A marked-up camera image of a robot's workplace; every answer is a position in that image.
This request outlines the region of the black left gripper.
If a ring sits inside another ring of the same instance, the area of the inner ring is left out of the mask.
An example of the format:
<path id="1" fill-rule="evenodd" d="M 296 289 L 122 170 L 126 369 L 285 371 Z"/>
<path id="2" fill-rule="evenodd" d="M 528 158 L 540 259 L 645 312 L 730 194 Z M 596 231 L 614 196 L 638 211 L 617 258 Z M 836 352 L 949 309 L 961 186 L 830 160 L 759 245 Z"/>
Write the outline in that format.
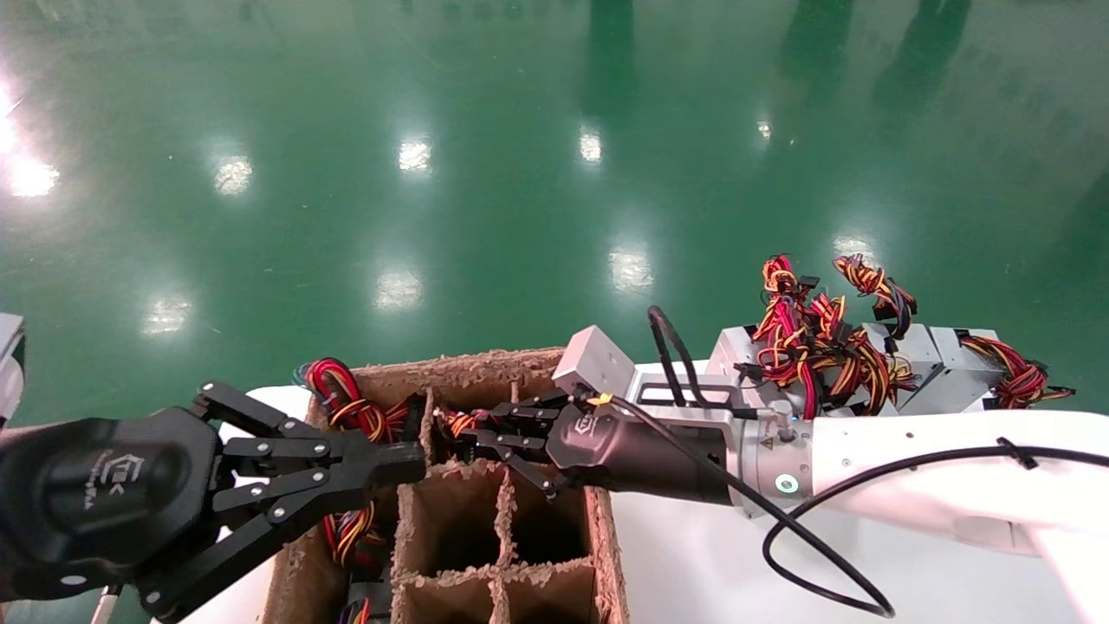
<path id="1" fill-rule="evenodd" d="M 3 599 L 48 601 L 126 583 L 204 515 L 211 471 L 278 477 L 328 470 L 321 484 L 282 495 L 230 536 L 139 579 L 147 614 L 179 623 L 322 518 L 368 507 L 376 487 L 426 474 L 421 444 L 324 430 L 210 380 L 191 411 L 79 419 L 3 431 Z M 218 444 L 203 421 L 246 436 Z"/>

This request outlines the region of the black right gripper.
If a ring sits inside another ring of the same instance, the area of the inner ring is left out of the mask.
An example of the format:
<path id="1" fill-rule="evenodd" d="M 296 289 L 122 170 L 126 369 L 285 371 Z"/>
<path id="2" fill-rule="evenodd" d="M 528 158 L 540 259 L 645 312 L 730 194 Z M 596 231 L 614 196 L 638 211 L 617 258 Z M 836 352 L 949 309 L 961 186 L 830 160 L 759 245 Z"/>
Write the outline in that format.
<path id="1" fill-rule="evenodd" d="M 562 493 L 564 473 L 574 484 L 610 492 L 736 505 L 736 489 L 638 416 L 613 403 L 567 406 L 570 400 L 564 392 L 549 392 L 474 410 L 476 427 L 494 432 L 468 432 L 472 454 L 508 466 L 547 500 Z M 675 406 L 642 410 L 698 454 L 721 469 L 737 470 L 737 424 L 732 416 Z M 547 442 L 535 437 L 547 434 Z"/>

